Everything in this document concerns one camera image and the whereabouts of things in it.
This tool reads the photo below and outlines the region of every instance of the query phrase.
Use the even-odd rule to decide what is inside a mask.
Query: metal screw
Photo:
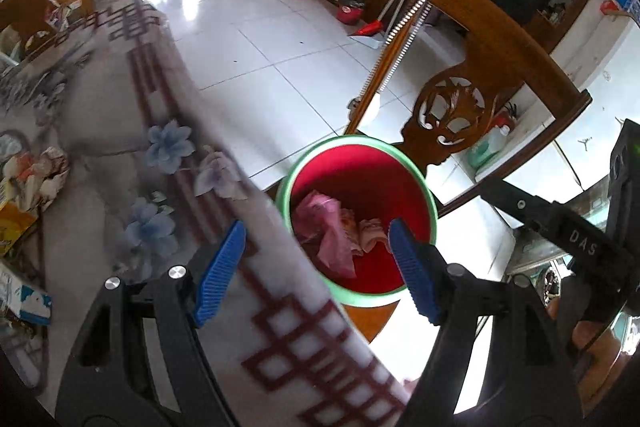
[[[171,277],[171,279],[182,279],[185,275],[187,275],[187,269],[179,264],[169,269],[169,277]]]
[[[114,290],[118,286],[120,286],[120,279],[118,279],[117,277],[109,277],[104,282],[104,287],[107,288],[108,290]]]
[[[465,267],[462,264],[452,263],[447,265],[447,273],[453,277],[462,277],[465,274]]]
[[[527,277],[526,275],[523,275],[522,273],[518,273],[517,275],[514,275],[513,282],[515,283],[516,286],[520,286],[520,288],[527,288],[531,284],[529,277]]]

